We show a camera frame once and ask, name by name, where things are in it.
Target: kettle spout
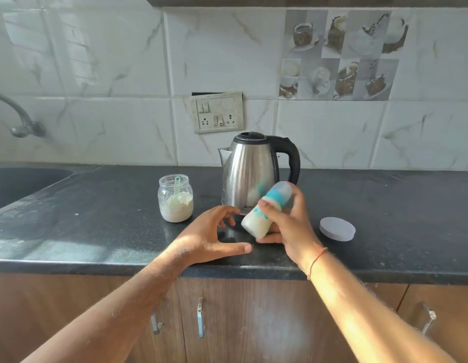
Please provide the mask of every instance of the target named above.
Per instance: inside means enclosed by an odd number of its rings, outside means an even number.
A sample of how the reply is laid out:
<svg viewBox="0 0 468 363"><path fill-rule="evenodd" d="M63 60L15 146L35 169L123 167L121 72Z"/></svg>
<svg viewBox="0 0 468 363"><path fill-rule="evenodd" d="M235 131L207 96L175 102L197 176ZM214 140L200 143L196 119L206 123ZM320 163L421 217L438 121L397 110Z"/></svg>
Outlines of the kettle spout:
<svg viewBox="0 0 468 363"><path fill-rule="evenodd" d="M231 151L229 151L228 147L220 147L218 149L219 154L220 154L220 163L222 164L222 167L227 163L227 159L231 155Z"/></svg>

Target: electric kettle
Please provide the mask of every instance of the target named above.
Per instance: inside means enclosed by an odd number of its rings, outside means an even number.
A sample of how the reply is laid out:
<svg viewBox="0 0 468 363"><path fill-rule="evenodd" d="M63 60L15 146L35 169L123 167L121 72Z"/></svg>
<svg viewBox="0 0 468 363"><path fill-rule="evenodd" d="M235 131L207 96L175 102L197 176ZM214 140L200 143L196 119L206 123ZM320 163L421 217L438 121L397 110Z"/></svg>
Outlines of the electric kettle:
<svg viewBox="0 0 468 363"><path fill-rule="evenodd" d="M265 136L256 132L238 134L230 147L219 150L223 167L222 204L235 206L246 215L279 182L278 157L289 157L288 181L296 184L300 171L297 147L287 137Z"/></svg>

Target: forearm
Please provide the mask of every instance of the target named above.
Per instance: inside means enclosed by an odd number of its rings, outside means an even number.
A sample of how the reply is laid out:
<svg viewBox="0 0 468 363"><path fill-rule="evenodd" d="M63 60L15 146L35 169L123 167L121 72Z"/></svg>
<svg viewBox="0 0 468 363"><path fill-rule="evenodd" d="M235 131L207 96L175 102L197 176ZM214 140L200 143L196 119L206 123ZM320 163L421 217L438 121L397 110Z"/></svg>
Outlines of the forearm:
<svg viewBox="0 0 468 363"><path fill-rule="evenodd" d="M56 333L25 363L123 363L149 323L153 310L187 266L167 249L72 323Z"/></svg>
<svg viewBox="0 0 468 363"><path fill-rule="evenodd" d="M454 362L401 320L327 253L311 280L360 363Z"/></svg>

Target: left hand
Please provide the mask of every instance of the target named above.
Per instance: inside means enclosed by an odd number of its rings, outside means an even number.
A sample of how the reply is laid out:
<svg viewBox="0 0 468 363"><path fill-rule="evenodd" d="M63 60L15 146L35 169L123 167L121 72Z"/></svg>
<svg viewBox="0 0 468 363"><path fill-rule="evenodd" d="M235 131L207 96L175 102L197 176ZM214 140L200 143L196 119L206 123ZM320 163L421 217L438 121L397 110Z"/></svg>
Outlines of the left hand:
<svg viewBox="0 0 468 363"><path fill-rule="evenodd" d="M217 206L201 213L179 234L169 249L185 257L189 265L250 253L252 245L249 243L225 244L219 242L217 238L217 226L225 228L224 219L234 226L236 222L232 214L239 213L239 209L227 205Z"/></svg>

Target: black kettle handle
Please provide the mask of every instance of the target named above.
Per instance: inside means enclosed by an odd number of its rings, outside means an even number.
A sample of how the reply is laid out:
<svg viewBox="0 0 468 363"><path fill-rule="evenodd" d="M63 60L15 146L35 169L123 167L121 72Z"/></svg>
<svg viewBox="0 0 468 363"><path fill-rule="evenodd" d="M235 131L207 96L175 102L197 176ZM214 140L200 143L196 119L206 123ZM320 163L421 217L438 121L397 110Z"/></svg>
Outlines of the black kettle handle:
<svg viewBox="0 0 468 363"><path fill-rule="evenodd" d="M290 163L290 176L288 177L288 181L296 185L301 168L298 148L287 137L267 135L266 138L271 145L273 152L288 154Z"/></svg>

